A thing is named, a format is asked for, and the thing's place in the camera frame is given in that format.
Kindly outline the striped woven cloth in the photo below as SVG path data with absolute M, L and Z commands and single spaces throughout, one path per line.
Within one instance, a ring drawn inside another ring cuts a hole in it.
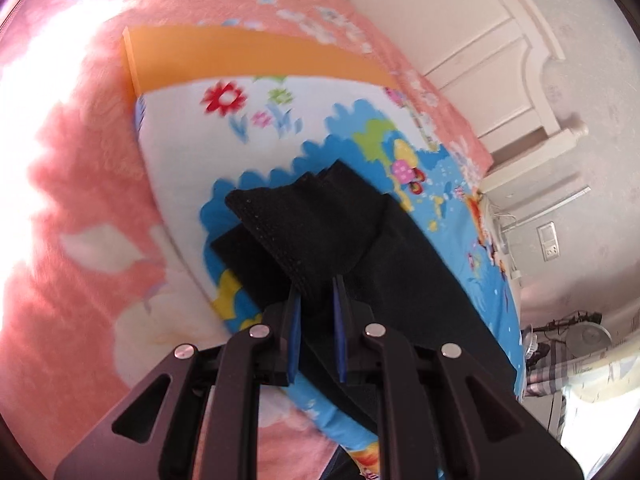
M 557 362 L 527 373 L 526 396 L 551 396 L 570 390 L 585 402 L 596 403 L 639 387 L 639 343 L 627 341 L 617 347 Z

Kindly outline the colourful cartoon bed sheet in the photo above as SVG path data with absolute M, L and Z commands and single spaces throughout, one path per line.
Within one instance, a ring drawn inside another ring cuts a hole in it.
M 278 188 L 344 162 L 397 200 L 468 295 L 520 390 L 518 314 L 476 189 L 491 158 L 424 79 L 313 39 L 224 26 L 124 32 L 136 128 L 157 207 L 230 332 L 254 324 L 250 285 L 213 251 L 235 190 Z

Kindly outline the white wooden headboard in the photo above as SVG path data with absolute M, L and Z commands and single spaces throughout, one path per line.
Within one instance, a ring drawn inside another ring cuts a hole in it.
M 589 132 L 560 122 L 542 72 L 563 49 L 533 0 L 348 0 L 464 116 L 494 166 L 490 192 L 573 148 Z

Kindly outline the black pants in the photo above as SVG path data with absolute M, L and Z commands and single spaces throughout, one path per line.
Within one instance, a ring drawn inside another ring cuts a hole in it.
M 456 342 L 512 388 L 514 366 L 472 297 L 411 217 L 342 162 L 280 188 L 235 190 L 224 200 L 239 225 L 210 247 L 259 309 L 302 296 L 303 376 L 340 411 L 375 430 L 369 386 L 337 376 L 332 281 L 371 307 L 378 322 L 413 344 Z

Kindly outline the grey wall socket plate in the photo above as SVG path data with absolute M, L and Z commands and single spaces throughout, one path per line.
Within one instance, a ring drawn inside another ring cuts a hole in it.
M 547 222 L 537 228 L 538 240 L 545 262 L 558 258 L 560 255 L 560 245 L 558 233 L 553 221 Z

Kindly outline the pink floral blanket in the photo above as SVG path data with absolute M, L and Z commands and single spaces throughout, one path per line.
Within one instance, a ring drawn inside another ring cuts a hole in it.
M 380 62 L 472 182 L 462 116 L 345 0 L 22 0 L 1 32 L 1 414 L 55 467 L 186 328 L 224 326 L 160 220 L 134 137 L 122 33 L 229 24 Z

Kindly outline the grey round fan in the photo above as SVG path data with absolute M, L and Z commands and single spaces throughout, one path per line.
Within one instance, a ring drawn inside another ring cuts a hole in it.
M 598 323 L 581 322 L 570 326 L 565 343 L 567 351 L 574 358 L 582 358 L 608 348 L 612 344 L 612 337 L 608 330 Z

